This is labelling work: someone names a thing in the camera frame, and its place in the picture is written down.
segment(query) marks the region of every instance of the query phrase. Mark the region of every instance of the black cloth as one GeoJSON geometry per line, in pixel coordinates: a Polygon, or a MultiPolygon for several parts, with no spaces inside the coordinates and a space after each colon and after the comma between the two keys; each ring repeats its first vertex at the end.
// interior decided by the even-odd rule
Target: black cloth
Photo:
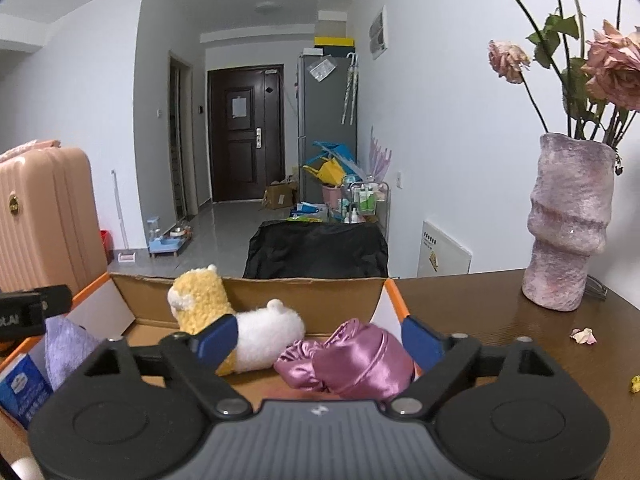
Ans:
{"type": "Polygon", "coordinates": [[[264,222],[249,243],[244,277],[388,278],[387,261],[375,224],[264,222]]]}

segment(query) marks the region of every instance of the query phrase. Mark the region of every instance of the white vent cover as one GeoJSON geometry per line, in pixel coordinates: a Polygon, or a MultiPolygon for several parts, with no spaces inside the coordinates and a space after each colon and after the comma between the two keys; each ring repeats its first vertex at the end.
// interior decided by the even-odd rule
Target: white vent cover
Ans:
{"type": "Polygon", "coordinates": [[[430,222],[422,225],[418,278],[468,274],[471,253],[430,222]]]}
{"type": "Polygon", "coordinates": [[[388,30],[386,26],[386,6],[382,7],[377,13],[371,27],[369,28],[369,49],[373,55],[373,59],[377,59],[388,49],[388,30]]]}

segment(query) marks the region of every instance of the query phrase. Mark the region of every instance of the gray gripper base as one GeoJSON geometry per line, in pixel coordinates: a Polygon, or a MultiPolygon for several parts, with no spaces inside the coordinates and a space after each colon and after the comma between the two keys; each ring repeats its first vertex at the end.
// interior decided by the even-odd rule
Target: gray gripper base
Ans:
{"type": "Polygon", "coordinates": [[[193,459],[163,480],[472,480],[418,422],[374,402],[270,400],[217,425],[193,459]]]}

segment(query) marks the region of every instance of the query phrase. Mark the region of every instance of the pink suitcase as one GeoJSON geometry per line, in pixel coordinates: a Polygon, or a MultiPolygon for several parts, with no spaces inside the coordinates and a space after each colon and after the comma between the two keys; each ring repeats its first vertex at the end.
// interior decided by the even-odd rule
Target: pink suitcase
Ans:
{"type": "Polygon", "coordinates": [[[47,148],[1,163],[0,289],[65,283],[77,294],[106,269],[84,152],[47,148]]]}

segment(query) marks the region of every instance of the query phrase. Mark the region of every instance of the pink vase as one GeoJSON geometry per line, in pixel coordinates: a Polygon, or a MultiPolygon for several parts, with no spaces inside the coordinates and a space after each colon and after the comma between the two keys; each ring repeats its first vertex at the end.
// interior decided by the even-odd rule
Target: pink vase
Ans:
{"type": "Polygon", "coordinates": [[[527,224],[536,240],[522,291],[539,306],[568,312],[580,305],[590,256],[604,250],[616,153],[561,134],[544,134],[540,146],[527,224]]]}

